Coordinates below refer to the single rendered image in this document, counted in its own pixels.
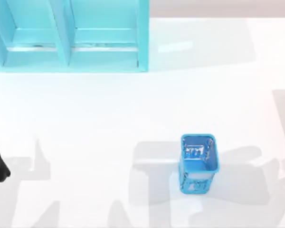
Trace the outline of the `blue basket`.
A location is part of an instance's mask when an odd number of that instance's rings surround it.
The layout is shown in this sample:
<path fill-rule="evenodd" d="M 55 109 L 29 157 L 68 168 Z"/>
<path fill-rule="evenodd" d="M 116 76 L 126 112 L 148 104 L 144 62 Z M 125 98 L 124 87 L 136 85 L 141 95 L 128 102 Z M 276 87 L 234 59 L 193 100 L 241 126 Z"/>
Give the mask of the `blue basket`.
<path fill-rule="evenodd" d="M 181 137 L 179 187 L 183 194 L 206 194 L 219 171 L 216 138 L 212 134 Z"/>

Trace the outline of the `light blue rack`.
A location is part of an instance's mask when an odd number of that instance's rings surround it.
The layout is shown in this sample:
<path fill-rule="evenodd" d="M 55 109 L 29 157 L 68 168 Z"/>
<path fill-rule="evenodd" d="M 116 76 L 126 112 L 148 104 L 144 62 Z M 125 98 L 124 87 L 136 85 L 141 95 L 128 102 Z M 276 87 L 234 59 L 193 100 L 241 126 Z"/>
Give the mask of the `light blue rack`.
<path fill-rule="evenodd" d="M 0 72 L 146 72 L 150 0 L 0 0 Z"/>

